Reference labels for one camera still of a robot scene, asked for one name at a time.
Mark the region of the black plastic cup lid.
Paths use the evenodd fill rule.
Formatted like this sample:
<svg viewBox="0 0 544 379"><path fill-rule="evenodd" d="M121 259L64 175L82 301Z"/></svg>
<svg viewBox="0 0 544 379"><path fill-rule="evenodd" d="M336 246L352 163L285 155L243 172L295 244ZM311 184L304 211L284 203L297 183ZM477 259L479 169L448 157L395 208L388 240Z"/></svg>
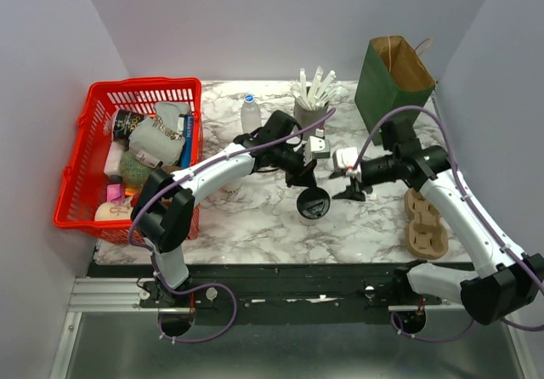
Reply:
<svg viewBox="0 0 544 379"><path fill-rule="evenodd" d="M322 188L307 188L297 198L298 214L307 218L324 217L331 206L331 197Z"/></svg>

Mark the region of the white paper cup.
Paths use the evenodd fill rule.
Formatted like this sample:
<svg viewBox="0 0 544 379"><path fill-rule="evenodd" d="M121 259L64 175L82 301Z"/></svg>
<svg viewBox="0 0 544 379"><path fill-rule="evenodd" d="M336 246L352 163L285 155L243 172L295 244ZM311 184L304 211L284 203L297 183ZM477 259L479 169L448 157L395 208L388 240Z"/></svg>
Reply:
<svg viewBox="0 0 544 379"><path fill-rule="evenodd" d="M297 218L298 218L298 220L299 220L299 222L301 224L306 225L306 226L314 226L314 225L320 223L322 221L322 219L323 219L323 217L307 218L301 213L299 213L297 215Z"/></svg>

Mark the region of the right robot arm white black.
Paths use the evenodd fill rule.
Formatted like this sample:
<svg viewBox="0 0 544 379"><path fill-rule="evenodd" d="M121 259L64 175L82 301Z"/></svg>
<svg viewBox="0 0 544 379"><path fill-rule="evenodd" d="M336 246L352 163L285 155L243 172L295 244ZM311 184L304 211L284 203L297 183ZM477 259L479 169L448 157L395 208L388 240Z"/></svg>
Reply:
<svg viewBox="0 0 544 379"><path fill-rule="evenodd" d="M393 298L408 304L421 294L440 297L461 304L481 325L532 303L542 287L543 256L528 255L501 230L444 148L423 148L409 122L385 122L381 133L385 156L362 161L355 147L333 153L333 177L351 179L339 198L354 200L356 193L375 185L403 181L438 211L473 263L471 272L409 263L391 283Z"/></svg>

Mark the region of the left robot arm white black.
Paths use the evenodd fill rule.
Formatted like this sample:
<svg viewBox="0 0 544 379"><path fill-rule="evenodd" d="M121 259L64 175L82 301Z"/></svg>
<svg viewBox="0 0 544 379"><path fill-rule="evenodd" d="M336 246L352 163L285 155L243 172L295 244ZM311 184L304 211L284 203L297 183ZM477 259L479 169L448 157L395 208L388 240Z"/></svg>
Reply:
<svg viewBox="0 0 544 379"><path fill-rule="evenodd" d="M189 294L189 278L182 243L190 232L193 211L210 194L266 167L281 170L287 187L314 188L315 162L288 140L303 136L327 120L324 116L305 128L287 113L276 110L264 126L237 136L215 156L174 173L161 168L147 178L131 214L128 238L138 231L150 252L159 296L171 307Z"/></svg>

